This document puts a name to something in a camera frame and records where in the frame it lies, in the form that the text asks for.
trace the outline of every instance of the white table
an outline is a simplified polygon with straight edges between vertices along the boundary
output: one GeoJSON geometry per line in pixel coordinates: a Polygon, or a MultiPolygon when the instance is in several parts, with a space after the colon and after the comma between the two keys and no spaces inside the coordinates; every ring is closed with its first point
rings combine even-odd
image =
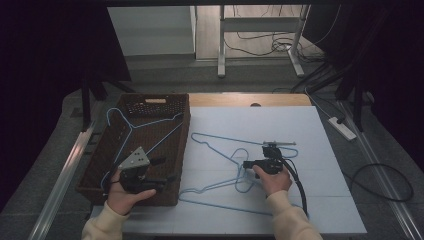
{"type": "MultiPolygon", "coordinates": [[[[304,186],[310,221],[322,234],[366,233],[348,190],[327,135],[312,106],[284,107],[191,107],[189,137],[184,156],[180,190],[202,188],[237,174],[234,163],[193,141],[193,132],[236,138],[251,142],[296,142],[298,156],[292,158],[304,186]]],[[[245,148],[249,160],[264,159],[260,145],[196,136],[221,153],[231,156],[245,148]]],[[[245,154],[239,152],[242,163],[245,154]]],[[[253,172],[248,175],[254,180],[253,172]]],[[[301,206],[296,184],[289,190],[290,201],[301,206]]],[[[234,184],[203,194],[187,193],[184,198],[227,207],[268,212],[265,193],[259,184],[248,193],[239,193],[234,184]]],[[[102,207],[96,206],[92,216],[102,207]]],[[[124,224],[124,232],[144,235],[240,236],[271,235],[272,217],[219,207],[179,201],[175,207],[136,207],[124,224]]]]}

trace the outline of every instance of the crate handle hole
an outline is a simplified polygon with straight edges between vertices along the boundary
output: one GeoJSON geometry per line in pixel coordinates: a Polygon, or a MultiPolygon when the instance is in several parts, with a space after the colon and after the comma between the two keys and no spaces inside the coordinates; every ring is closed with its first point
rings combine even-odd
{"type": "Polygon", "coordinates": [[[145,100],[146,103],[166,103],[166,99],[161,98],[150,98],[145,100]]]}

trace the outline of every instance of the table surface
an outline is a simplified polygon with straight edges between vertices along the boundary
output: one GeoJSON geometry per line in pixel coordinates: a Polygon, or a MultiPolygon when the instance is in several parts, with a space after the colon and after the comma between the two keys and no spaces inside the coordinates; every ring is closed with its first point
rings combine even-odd
{"type": "MultiPolygon", "coordinates": [[[[190,131],[180,190],[202,189],[236,177],[238,167],[222,156],[235,153],[231,159],[241,164],[244,160],[264,158],[262,141],[296,142],[292,147],[298,151],[297,156],[289,149],[282,152],[295,162],[305,188],[310,221],[323,234],[366,233],[317,110],[310,106],[307,96],[190,94],[190,104],[190,131]],[[262,107],[249,107],[252,103],[262,107]],[[220,154],[194,139],[208,142],[220,154]]],[[[268,215],[260,181],[254,179],[253,172],[246,174],[247,179],[237,185],[229,181],[202,194],[185,193],[175,207],[135,207],[124,224],[124,232],[173,236],[272,235],[272,217],[268,215]],[[240,193],[247,190],[250,182],[254,182],[253,187],[240,193]]],[[[289,196],[293,204],[301,206],[295,184],[289,196]]],[[[95,206],[92,216],[101,209],[102,206],[95,206]]]]}

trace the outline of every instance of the brown plastic crate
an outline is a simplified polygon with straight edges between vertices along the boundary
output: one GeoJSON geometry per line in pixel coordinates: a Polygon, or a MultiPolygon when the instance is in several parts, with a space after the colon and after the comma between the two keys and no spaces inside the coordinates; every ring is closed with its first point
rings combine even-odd
{"type": "Polygon", "coordinates": [[[109,110],[110,125],[106,124],[76,191],[90,200],[92,204],[102,205],[105,198],[100,182],[110,170],[121,147],[124,146],[118,161],[128,157],[140,146],[145,152],[149,151],[179,124],[182,124],[148,155],[150,159],[165,156],[166,162],[151,166],[147,177],[166,178],[171,174],[176,174],[176,180],[168,183],[161,193],[137,203],[142,206],[175,206],[178,203],[184,150],[190,125],[188,94],[122,94],[116,108],[134,126],[173,118],[178,113],[183,114],[172,121],[133,128],[129,134],[131,128],[120,112],[109,110]]]}

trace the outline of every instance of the cream sleeve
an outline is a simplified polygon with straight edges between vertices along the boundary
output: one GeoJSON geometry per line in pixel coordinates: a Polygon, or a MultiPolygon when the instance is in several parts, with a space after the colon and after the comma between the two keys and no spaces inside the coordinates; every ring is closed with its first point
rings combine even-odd
{"type": "Polygon", "coordinates": [[[309,222],[303,209],[290,204],[287,191],[273,193],[266,201],[274,216],[272,221],[277,240],[322,239],[319,232],[309,222]]]}
{"type": "Polygon", "coordinates": [[[82,239],[122,239],[122,225],[128,217],[117,214],[105,202],[99,216],[86,222],[82,239]]]}

